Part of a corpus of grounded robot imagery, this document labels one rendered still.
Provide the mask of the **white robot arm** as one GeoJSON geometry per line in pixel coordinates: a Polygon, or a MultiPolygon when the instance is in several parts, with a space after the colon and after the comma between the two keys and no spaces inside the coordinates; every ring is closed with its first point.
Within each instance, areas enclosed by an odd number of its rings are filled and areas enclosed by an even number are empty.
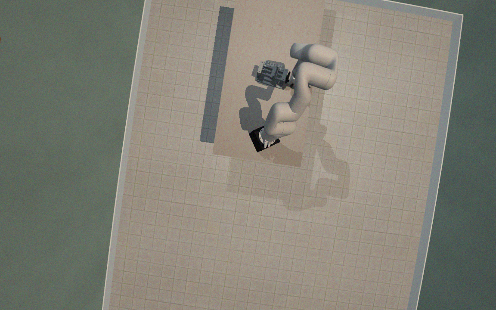
{"type": "Polygon", "coordinates": [[[297,121],[311,101],[311,86],[329,90],[336,83],[338,52],[321,44],[293,43],[291,58],[298,59],[292,70],[294,94],[290,102],[277,102],[270,108],[264,128],[259,132],[264,149],[276,139],[291,135],[297,121]]]}

